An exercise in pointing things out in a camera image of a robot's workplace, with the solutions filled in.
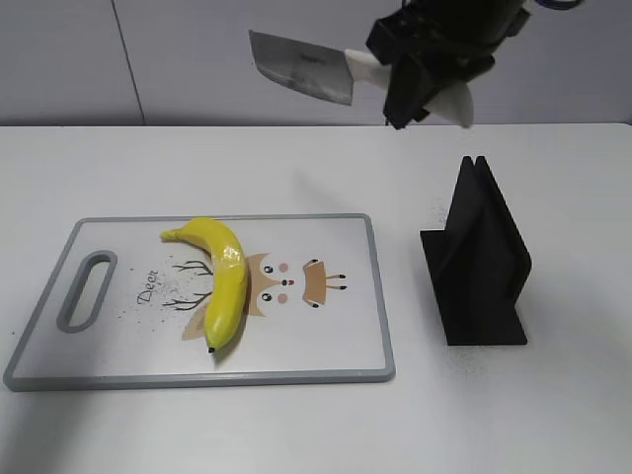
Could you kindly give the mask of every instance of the black knife holder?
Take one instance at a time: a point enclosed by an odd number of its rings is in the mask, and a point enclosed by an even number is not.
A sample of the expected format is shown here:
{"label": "black knife holder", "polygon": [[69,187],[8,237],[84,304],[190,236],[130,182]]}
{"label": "black knife holder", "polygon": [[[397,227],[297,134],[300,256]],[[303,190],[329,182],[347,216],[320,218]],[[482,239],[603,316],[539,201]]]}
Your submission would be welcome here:
{"label": "black knife holder", "polygon": [[421,237],[448,345],[526,344],[515,301],[531,259],[485,157],[463,158],[444,230]]}

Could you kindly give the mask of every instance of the deer antler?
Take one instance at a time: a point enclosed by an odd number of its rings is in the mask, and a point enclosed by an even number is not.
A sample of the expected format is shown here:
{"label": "deer antler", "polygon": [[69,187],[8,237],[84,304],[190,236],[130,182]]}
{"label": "deer antler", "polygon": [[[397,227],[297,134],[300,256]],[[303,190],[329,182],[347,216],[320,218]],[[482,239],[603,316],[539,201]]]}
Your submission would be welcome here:
{"label": "deer antler", "polygon": [[210,296],[212,291],[208,293],[194,293],[194,296],[199,296],[199,299],[195,301],[187,301],[185,299],[172,299],[169,303],[163,303],[163,306],[174,306],[176,311],[191,311],[196,309],[207,296]]}
{"label": "deer antler", "polygon": [[183,270],[195,270],[195,269],[204,270],[203,273],[197,274],[198,277],[203,277],[204,275],[213,275],[212,270],[209,267],[207,267],[204,262],[201,262],[200,260],[187,260],[184,265],[174,265],[173,268],[179,269],[178,272],[181,272]]}

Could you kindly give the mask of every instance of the white cutting board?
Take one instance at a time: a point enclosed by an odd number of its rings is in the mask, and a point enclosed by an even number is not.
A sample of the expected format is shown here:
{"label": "white cutting board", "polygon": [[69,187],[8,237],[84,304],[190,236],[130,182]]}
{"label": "white cutting board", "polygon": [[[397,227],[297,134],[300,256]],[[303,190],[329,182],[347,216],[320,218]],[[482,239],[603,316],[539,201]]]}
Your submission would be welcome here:
{"label": "white cutting board", "polygon": [[[214,355],[198,328],[212,294],[202,297],[213,288],[204,265],[212,270],[212,264],[197,248],[159,238],[189,219],[78,222],[7,368],[7,385],[138,388],[383,381],[393,375],[368,217],[220,217],[250,257],[251,294],[240,337]],[[100,251],[117,258],[98,315],[81,331],[62,331],[58,315],[78,269]],[[308,263],[318,269],[307,272]],[[95,267],[73,323],[88,319],[108,265]],[[323,267],[331,278],[319,277]],[[196,308],[176,303],[199,299]]]}

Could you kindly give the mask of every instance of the banana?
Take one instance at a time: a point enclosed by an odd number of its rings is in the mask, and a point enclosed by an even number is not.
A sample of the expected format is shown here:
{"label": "banana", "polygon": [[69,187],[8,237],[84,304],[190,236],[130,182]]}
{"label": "banana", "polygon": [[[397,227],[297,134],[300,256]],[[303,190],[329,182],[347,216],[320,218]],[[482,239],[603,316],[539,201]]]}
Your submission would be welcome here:
{"label": "banana", "polygon": [[248,290],[248,266],[239,240],[227,226],[209,217],[196,217],[181,229],[162,232],[160,238],[185,241],[210,254],[215,288],[206,308],[204,334],[210,353],[223,348],[239,328]]}

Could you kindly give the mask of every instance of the white table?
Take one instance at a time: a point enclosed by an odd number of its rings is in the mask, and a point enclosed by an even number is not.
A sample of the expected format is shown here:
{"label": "white table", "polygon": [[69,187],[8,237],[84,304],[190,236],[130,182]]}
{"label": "white table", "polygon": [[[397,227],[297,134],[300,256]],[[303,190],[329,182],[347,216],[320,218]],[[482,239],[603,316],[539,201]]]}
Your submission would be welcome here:
{"label": "white table", "polygon": [[[533,259],[524,348],[449,348],[419,230],[485,154]],[[0,365],[84,216],[366,212],[388,383],[0,388],[0,473],[618,473],[632,466],[625,125],[0,129]],[[233,187],[260,190],[229,198]]]}

